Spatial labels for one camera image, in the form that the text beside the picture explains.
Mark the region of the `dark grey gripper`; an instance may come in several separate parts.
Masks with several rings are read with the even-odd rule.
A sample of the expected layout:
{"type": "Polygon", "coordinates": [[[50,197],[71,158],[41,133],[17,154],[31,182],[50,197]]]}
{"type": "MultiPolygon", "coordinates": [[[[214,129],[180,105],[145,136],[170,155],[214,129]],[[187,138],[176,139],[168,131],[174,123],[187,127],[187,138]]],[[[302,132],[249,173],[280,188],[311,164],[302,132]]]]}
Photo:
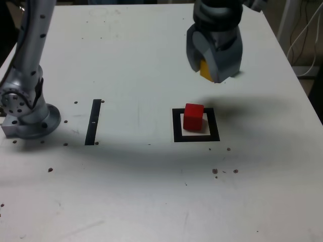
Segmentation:
{"type": "Polygon", "coordinates": [[[195,26],[192,25],[186,33],[186,54],[192,70],[199,72],[200,61],[203,59],[214,83],[221,83],[237,74],[243,50],[239,27],[224,32],[211,32],[214,44],[195,30],[195,26]]]}

